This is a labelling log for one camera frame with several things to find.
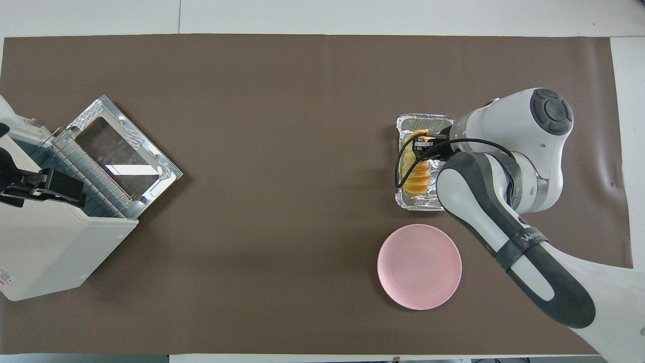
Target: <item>gray joint cap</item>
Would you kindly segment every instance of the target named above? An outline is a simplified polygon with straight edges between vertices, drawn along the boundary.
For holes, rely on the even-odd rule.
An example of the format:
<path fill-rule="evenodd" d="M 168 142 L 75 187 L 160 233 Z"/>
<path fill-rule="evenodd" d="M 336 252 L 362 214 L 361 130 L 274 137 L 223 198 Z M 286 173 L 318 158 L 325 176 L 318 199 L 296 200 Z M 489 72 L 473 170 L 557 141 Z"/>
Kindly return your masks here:
<path fill-rule="evenodd" d="M 573 112 L 569 103 L 546 88 L 533 91 L 531 114 L 538 126 L 552 135 L 564 135 L 573 127 Z"/>

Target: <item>white floor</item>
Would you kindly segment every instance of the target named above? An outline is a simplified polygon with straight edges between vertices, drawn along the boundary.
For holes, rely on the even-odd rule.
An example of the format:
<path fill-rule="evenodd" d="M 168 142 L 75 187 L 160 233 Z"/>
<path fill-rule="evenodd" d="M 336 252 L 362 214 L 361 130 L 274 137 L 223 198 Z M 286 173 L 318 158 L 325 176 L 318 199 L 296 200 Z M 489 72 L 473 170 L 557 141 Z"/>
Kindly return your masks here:
<path fill-rule="evenodd" d="M 641 187 L 645 182 L 645 165 L 640 156 L 640 136 L 645 135 L 645 123 L 641 122 L 645 112 L 642 101 L 645 3 L 638 0 L 0 0 L 0 48 L 5 37 L 176 33 L 613 37 L 611 50 L 633 261 L 635 268 L 645 270 L 645 223 L 640 223 L 645 216 L 645 191 Z"/>

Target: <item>black strap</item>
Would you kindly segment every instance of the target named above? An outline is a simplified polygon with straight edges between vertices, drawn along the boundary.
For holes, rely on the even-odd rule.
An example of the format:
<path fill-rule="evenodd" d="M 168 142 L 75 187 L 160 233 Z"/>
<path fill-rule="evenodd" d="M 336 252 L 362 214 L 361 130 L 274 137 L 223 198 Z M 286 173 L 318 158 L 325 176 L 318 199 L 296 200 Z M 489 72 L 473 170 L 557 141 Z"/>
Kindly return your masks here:
<path fill-rule="evenodd" d="M 549 240 L 537 228 L 524 228 L 497 251 L 495 261 L 506 272 L 529 248 L 545 241 Z"/>

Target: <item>black cable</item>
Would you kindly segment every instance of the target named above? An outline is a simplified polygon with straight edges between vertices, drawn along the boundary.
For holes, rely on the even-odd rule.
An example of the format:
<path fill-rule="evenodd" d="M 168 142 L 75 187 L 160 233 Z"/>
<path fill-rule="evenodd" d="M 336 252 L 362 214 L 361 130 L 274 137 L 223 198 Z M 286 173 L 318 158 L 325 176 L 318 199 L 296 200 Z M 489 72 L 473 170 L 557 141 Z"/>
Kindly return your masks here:
<path fill-rule="evenodd" d="M 413 139 L 414 138 L 408 139 L 408 141 L 406 141 L 406 143 L 403 144 L 403 147 L 401 148 L 401 151 L 399 151 L 399 157 L 397 158 L 397 163 L 396 163 L 396 166 L 395 166 L 395 169 L 394 169 L 394 184 L 396 185 L 397 188 L 401 188 L 403 186 L 403 184 L 405 184 L 405 182 L 408 179 L 408 177 L 410 176 L 410 174 L 412 174 L 412 170 L 414 169 L 414 167 L 417 166 L 418 163 L 421 162 L 421 160 L 429 158 L 430 156 L 432 156 L 432 154 L 435 151 L 439 150 L 441 147 L 445 147 L 445 146 L 447 146 L 449 144 L 452 144 L 452 143 L 458 143 L 458 142 L 483 143 L 483 144 L 490 145 L 492 147 L 496 147 L 496 148 L 500 149 L 505 154 L 507 154 L 508 156 L 513 158 L 513 160 L 515 160 L 515 156 L 506 147 L 503 147 L 502 145 L 499 145 L 498 143 L 494 143 L 492 141 L 488 141 L 488 140 L 484 140 L 484 139 L 472 139 L 472 138 L 446 140 L 446 141 L 442 141 L 442 142 L 440 142 L 440 143 L 438 143 L 436 145 L 433 145 L 431 147 L 428 147 L 421 155 L 419 155 L 419 157 L 414 161 L 414 163 L 412 163 L 412 166 L 410 166 L 410 168 L 408 169 L 408 172 L 405 174 L 403 179 L 401 181 L 399 181 L 399 163 L 401 162 L 401 156 L 403 155 L 403 151 L 405 150 L 406 146 L 408 146 L 410 144 L 410 142 L 411 142 L 410 140 L 413 140 Z"/>

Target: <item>pink plate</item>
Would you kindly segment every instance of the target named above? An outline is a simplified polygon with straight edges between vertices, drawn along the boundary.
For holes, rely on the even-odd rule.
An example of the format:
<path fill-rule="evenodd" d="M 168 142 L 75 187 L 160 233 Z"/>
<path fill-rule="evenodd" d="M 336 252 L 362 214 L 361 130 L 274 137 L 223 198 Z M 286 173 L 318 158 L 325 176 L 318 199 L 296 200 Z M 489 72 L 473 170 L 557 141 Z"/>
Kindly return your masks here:
<path fill-rule="evenodd" d="M 461 256 L 440 229 L 411 224 L 394 231 L 383 243 L 377 262 L 385 292 L 398 304 L 425 310 L 455 293 L 461 280 Z"/>

